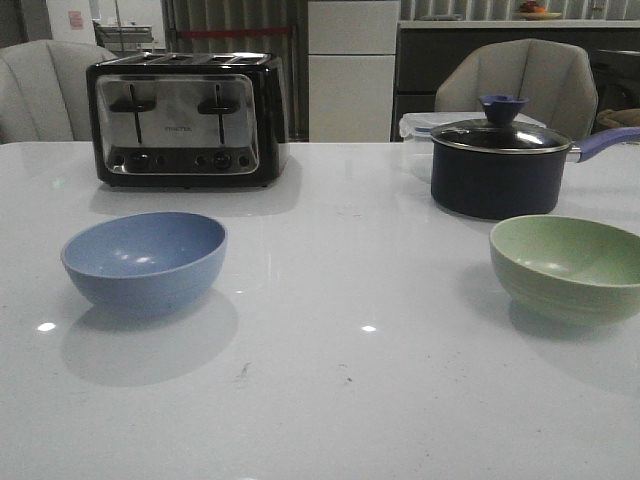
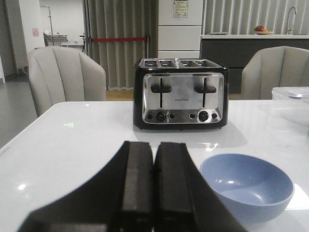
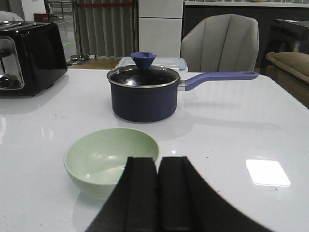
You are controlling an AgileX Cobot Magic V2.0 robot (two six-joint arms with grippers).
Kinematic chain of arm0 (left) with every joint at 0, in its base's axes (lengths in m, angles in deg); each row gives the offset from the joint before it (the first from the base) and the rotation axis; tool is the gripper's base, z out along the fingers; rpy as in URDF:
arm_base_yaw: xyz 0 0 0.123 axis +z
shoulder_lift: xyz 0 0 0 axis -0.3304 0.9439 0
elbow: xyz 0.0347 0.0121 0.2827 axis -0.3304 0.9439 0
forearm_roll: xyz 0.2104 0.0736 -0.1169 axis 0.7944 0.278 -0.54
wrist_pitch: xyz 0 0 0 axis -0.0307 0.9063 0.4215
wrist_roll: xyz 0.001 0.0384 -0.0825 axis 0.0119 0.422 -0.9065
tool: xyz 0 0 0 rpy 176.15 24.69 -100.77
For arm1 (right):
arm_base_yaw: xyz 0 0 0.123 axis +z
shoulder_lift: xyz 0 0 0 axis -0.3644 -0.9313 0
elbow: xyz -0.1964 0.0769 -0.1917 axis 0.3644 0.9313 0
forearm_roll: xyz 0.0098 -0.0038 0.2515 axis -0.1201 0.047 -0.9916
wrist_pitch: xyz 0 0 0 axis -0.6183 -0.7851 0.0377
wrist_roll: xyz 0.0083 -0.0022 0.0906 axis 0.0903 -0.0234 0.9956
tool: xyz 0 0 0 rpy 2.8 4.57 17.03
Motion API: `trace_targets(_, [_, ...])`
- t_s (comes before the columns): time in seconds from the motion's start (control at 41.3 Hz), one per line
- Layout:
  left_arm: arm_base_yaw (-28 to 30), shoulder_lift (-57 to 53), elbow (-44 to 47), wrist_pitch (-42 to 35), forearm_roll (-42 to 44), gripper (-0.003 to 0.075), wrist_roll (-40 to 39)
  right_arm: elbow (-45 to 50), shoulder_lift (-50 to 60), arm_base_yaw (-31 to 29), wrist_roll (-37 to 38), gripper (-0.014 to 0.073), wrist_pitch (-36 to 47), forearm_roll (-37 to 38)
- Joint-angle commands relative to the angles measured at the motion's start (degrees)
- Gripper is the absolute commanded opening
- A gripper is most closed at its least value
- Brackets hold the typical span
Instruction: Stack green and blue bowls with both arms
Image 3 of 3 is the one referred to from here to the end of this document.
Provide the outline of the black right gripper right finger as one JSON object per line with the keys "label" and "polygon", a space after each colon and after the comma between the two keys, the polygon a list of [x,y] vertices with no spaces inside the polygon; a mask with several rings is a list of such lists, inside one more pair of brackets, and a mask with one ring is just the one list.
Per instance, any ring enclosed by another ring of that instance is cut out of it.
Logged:
{"label": "black right gripper right finger", "polygon": [[187,157],[164,157],[158,171],[161,232],[267,232],[222,198]]}

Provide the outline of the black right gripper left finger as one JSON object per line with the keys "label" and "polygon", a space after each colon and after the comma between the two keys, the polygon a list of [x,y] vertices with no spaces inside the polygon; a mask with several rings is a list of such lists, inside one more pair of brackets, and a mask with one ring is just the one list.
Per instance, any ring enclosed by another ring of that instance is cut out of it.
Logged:
{"label": "black right gripper left finger", "polygon": [[157,174],[150,157],[129,157],[111,195],[87,232],[157,232]]}

